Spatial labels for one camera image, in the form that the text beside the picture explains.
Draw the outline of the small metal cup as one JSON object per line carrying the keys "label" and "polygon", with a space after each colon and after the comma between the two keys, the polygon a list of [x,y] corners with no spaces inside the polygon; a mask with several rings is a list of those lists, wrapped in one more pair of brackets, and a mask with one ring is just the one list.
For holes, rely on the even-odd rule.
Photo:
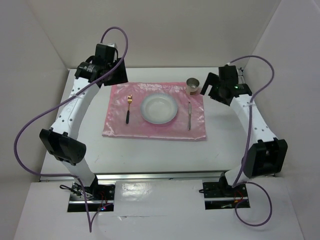
{"label": "small metal cup", "polygon": [[186,80],[185,91],[189,96],[195,96],[199,93],[200,82],[198,79],[191,77]]}

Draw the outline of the silver table knife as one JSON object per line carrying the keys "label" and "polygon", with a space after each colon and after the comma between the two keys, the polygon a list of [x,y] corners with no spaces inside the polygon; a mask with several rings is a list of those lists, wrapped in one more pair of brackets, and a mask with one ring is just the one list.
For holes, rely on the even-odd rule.
{"label": "silver table knife", "polygon": [[191,130],[191,118],[192,118],[192,104],[189,101],[188,102],[188,124],[187,124],[187,130]]}

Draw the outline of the gold fork dark handle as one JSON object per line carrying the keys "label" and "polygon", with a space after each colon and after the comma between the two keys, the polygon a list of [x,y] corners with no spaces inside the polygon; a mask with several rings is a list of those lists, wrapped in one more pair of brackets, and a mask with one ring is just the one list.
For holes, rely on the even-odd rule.
{"label": "gold fork dark handle", "polygon": [[133,96],[130,94],[127,96],[127,112],[126,112],[126,119],[125,119],[125,123],[128,124],[130,121],[130,106],[131,103],[133,102]]}

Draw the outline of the pink rose satin cloth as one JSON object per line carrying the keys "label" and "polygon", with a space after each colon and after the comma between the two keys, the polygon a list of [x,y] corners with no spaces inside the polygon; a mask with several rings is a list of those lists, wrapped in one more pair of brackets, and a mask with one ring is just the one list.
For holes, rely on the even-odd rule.
{"label": "pink rose satin cloth", "polygon": [[[173,120],[152,124],[143,119],[140,105],[151,94],[171,95],[178,106]],[[132,95],[129,123],[126,124],[127,98]],[[191,130],[188,130],[188,102],[192,105]],[[200,94],[188,95],[184,82],[128,82],[111,88],[106,113],[104,137],[200,141],[206,138],[205,108]]]}

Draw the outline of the white round plate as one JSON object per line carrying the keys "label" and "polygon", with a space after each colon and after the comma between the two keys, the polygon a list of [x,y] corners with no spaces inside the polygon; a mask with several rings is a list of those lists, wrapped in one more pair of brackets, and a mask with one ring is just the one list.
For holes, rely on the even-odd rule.
{"label": "white round plate", "polygon": [[153,93],[140,104],[143,119],[151,124],[162,125],[172,121],[178,112],[176,100],[169,94]]}

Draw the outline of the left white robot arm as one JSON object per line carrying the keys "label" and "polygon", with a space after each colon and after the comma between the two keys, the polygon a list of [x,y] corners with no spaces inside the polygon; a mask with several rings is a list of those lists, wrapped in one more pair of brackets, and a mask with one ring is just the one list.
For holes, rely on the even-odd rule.
{"label": "left white robot arm", "polygon": [[118,56],[115,43],[97,44],[95,54],[82,62],[74,74],[70,97],[59,117],[39,137],[48,153],[61,162],[74,176],[75,185],[88,200],[100,197],[103,187],[90,170],[85,154],[87,147],[78,141],[83,118],[102,86],[128,82],[125,63]]}

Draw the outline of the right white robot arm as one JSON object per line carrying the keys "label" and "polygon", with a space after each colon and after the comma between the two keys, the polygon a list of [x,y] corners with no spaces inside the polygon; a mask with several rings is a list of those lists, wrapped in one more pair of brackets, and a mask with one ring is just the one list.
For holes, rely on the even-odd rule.
{"label": "right white robot arm", "polygon": [[249,86],[239,83],[234,65],[219,67],[218,74],[208,73],[200,93],[208,94],[211,99],[231,107],[247,134],[241,164],[220,175],[220,194],[229,197],[236,189],[235,184],[281,171],[288,144],[270,130],[253,100]]}

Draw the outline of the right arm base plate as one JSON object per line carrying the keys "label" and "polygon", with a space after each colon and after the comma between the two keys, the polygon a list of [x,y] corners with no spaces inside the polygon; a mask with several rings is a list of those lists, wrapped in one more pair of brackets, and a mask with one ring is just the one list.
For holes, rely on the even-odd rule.
{"label": "right arm base plate", "polygon": [[238,208],[250,208],[250,201],[245,184],[235,188],[217,182],[203,182],[202,189],[198,191],[204,197],[206,210],[227,210]]}

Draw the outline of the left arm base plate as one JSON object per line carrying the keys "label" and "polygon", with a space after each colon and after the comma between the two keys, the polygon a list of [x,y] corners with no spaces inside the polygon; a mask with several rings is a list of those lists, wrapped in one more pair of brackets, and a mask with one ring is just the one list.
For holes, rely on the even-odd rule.
{"label": "left arm base plate", "polygon": [[101,208],[101,212],[114,211],[115,184],[100,185],[96,193],[82,191],[82,188],[73,183],[71,187],[61,184],[62,190],[69,191],[68,213],[81,213],[86,211],[85,196],[87,197],[87,205],[89,212],[96,212]]}

